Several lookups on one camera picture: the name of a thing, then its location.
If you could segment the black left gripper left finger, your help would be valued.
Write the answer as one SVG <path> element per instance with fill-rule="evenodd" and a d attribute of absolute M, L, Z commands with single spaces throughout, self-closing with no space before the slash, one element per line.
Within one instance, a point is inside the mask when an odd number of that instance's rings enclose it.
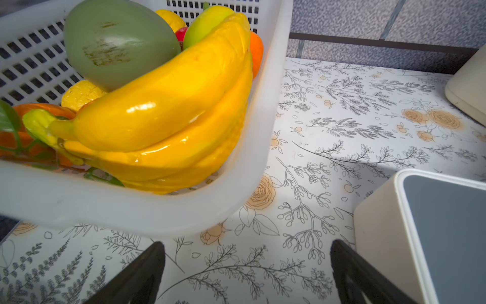
<path fill-rule="evenodd" d="M 157 241 L 86 302 L 154 304 L 165 262 L 165 247 Z"/>

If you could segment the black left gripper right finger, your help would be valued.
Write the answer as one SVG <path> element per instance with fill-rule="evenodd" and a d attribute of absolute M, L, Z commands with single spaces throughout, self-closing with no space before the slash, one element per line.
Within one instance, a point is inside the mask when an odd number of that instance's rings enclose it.
<path fill-rule="evenodd" d="M 332 242 L 330 258 L 341 303 L 415 303 L 344 241 Z"/>

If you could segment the grey lid tissue box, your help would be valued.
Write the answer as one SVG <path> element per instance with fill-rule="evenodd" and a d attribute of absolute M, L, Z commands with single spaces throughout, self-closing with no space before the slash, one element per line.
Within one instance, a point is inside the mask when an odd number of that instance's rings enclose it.
<path fill-rule="evenodd" d="M 406 169 L 354 211 L 357 252 L 418 303 L 485 302 L 485 184 Z"/>

